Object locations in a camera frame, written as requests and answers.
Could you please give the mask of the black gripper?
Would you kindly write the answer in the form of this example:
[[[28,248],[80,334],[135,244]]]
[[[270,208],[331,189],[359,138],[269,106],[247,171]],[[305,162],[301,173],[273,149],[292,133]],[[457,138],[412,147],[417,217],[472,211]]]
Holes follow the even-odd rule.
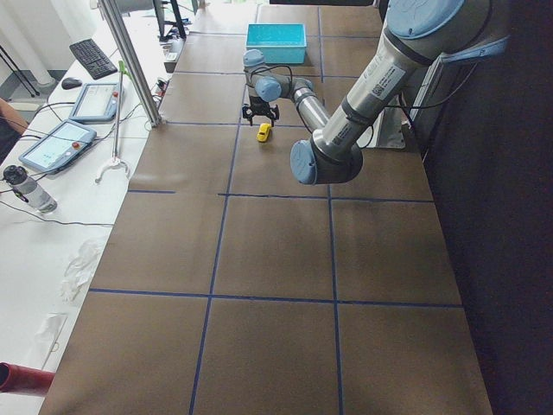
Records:
[[[242,119],[245,119],[250,126],[253,126],[253,118],[256,116],[264,116],[270,119],[271,126],[280,118],[280,111],[277,105],[270,106],[269,102],[264,101],[260,97],[249,97],[249,104],[243,105]]]

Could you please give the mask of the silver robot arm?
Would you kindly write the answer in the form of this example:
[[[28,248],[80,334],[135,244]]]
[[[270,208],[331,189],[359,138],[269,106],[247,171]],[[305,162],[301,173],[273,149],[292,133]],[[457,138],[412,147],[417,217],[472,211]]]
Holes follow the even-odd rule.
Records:
[[[328,113],[307,80],[274,73],[258,49],[243,56],[249,101],[242,116],[251,121],[279,118],[270,102],[291,100],[311,129],[295,143],[290,167],[307,185],[350,182],[361,170],[357,142],[400,93],[411,75],[438,57],[477,61],[501,54],[509,39],[509,1],[391,1],[376,54],[333,113]]]

